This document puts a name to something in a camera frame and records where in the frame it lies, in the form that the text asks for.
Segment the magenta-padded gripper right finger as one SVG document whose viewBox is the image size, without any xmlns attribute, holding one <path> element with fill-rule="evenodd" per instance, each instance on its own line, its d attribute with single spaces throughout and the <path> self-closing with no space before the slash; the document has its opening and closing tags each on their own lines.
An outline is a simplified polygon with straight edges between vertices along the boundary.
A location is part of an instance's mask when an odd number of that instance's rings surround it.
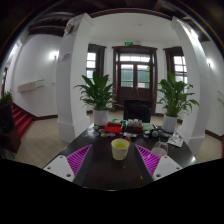
<svg viewBox="0 0 224 224">
<path fill-rule="evenodd" d="M 135 146 L 135 153 L 144 182 L 160 180 L 182 169 L 182 167 L 168 155 L 158 156 L 140 145 Z"/>
</svg>

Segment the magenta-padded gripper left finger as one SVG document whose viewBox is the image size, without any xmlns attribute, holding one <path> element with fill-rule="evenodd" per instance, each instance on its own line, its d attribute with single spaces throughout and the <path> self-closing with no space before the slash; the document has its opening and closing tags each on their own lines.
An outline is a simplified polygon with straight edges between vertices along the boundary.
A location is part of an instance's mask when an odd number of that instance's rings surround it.
<svg viewBox="0 0 224 224">
<path fill-rule="evenodd" d="M 68 156 L 59 155 L 44 167 L 56 176 L 73 183 L 82 183 L 92 156 L 92 146 L 87 145 Z"/>
</svg>

